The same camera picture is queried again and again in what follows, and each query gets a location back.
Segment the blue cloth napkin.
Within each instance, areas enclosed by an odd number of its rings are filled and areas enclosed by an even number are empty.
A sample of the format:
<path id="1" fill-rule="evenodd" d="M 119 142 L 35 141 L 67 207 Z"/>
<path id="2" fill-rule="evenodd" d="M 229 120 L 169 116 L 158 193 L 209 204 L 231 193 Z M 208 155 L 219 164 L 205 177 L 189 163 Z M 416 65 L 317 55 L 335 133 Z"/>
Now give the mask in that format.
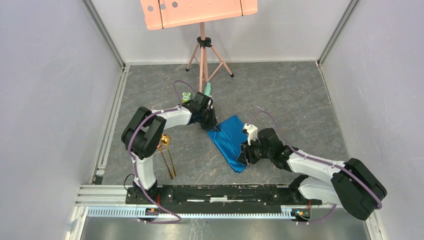
<path id="1" fill-rule="evenodd" d="M 243 133 L 243 122 L 237 115 L 233 115 L 219 124 L 220 131 L 208 130 L 207 135 L 220 151 L 229 167 L 236 173 L 246 169 L 246 165 L 237 162 L 241 154 L 241 145 L 247 141 Z"/>

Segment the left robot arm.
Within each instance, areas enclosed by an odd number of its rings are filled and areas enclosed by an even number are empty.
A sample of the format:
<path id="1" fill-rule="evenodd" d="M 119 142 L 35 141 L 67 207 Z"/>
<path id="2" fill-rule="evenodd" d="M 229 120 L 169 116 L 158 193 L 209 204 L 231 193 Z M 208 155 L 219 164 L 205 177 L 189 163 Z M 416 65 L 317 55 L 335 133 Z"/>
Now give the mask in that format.
<path id="1" fill-rule="evenodd" d="M 137 196 L 145 204 L 157 198 L 153 154 L 164 130 L 199 123 L 204 131 L 220 132 L 213 103 L 210 96 L 198 92 L 193 99 L 172 108 L 153 110 L 142 106 L 136 110 L 121 135 L 121 142 L 133 163 L 134 182 L 140 188 Z"/>

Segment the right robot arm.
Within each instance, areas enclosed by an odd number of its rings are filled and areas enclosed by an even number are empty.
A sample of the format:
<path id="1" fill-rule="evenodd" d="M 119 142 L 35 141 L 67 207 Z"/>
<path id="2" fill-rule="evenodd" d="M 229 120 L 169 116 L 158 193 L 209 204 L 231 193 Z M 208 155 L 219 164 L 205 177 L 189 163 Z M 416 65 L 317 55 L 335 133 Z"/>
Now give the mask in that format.
<path id="1" fill-rule="evenodd" d="M 259 130 L 253 124 L 246 124 L 242 132 L 247 140 L 241 144 L 237 162 L 249 166 L 268 159 L 278 169 L 297 173 L 288 191 L 293 203 L 302 204 L 306 200 L 332 203 L 362 221 L 383 207 L 388 192 L 359 159 L 341 161 L 310 155 L 283 144 L 273 128 Z"/>

